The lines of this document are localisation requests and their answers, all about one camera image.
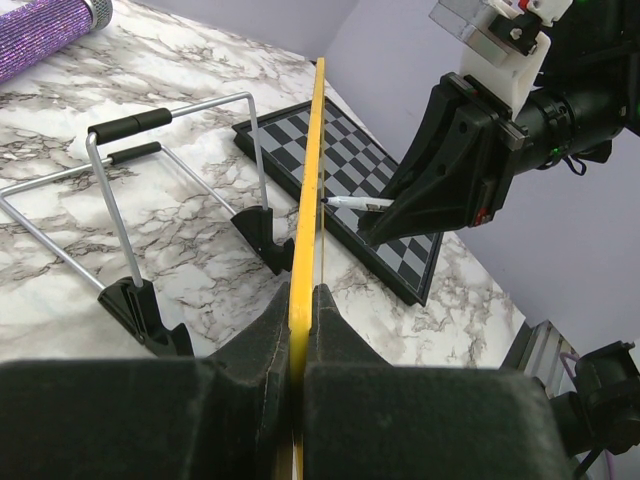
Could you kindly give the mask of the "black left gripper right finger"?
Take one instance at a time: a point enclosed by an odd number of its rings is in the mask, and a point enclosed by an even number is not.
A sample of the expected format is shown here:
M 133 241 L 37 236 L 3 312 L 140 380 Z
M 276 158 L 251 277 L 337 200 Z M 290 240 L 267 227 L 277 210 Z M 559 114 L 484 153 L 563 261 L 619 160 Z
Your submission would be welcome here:
M 542 389 L 513 370 L 394 366 L 313 292 L 302 403 L 307 479 L 566 479 Z

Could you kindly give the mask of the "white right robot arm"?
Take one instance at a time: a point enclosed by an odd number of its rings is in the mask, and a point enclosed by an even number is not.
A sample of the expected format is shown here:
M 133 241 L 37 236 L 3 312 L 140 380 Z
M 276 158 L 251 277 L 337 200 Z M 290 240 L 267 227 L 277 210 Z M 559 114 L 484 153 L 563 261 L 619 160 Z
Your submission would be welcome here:
M 369 244 L 490 222 L 515 176 L 583 174 L 639 128 L 635 1 L 440 1 L 431 19 L 464 46 L 417 133 L 363 214 Z

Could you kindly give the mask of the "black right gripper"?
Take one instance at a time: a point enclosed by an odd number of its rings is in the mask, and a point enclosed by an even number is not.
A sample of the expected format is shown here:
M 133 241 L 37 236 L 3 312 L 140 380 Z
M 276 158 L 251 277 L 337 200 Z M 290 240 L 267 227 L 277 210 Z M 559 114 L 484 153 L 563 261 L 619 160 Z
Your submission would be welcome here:
M 359 233 L 378 245 L 476 227 L 504 206 L 525 133 L 513 110 L 472 76 L 444 75 L 414 140 L 381 193 L 393 205 L 363 214 Z

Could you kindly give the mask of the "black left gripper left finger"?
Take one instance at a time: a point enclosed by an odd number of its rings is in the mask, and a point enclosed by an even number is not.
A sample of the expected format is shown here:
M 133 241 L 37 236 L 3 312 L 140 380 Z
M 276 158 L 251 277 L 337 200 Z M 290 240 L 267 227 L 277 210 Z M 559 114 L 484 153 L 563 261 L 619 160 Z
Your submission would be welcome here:
M 2 477 L 289 478 L 288 303 L 206 358 L 4 364 Z

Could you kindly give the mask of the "yellow framed whiteboard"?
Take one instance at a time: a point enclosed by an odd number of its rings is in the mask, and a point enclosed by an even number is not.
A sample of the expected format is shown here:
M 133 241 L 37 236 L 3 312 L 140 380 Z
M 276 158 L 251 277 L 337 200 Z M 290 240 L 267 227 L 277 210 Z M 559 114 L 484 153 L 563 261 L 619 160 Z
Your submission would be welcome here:
M 325 59 L 316 61 L 304 170 L 300 189 L 295 251 L 289 292 L 289 373 L 291 385 L 294 472 L 303 477 L 302 393 L 313 319 L 318 187 L 324 184 Z

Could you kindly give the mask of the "white marker pen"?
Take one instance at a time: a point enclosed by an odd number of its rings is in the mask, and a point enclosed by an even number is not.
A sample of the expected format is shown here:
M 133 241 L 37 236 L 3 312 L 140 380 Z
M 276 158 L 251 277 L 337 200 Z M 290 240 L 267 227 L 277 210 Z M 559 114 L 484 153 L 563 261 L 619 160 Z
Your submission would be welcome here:
M 356 211 L 381 212 L 390 208 L 393 205 L 394 201 L 392 199 L 373 197 L 332 196 L 322 198 L 321 203 L 334 208 L 346 208 Z

